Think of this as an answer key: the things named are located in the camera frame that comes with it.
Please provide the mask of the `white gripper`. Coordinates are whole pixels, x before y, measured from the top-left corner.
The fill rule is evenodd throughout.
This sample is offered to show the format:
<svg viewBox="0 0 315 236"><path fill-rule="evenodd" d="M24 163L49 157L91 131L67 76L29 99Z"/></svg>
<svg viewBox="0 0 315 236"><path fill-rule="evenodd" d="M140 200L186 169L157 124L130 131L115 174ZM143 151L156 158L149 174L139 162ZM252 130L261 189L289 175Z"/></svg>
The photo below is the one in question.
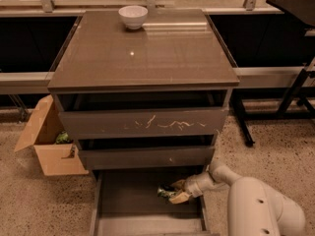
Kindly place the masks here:
<svg viewBox="0 0 315 236"><path fill-rule="evenodd" d="M185 190L185 192L179 192L168 200L174 205L183 204L190 199L190 196L197 198L203 195L205 191L204 177L202 174L193 175L185 181L181 179L172 183L171 187L175 190Z"/></svg>

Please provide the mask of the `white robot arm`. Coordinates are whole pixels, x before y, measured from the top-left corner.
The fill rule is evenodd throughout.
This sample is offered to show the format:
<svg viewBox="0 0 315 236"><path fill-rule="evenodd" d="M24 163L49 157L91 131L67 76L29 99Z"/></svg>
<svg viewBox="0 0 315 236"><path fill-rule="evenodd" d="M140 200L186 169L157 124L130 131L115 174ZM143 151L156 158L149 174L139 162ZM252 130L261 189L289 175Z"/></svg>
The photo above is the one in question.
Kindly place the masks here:
<svg viewBox="0 0 315 236"><path fill-rule="evenodd" d="M241 176L213 160L206 170L172 184L172 204L228 187L228 236L304 236L306 218L301 206L263 181Z"/></svg>

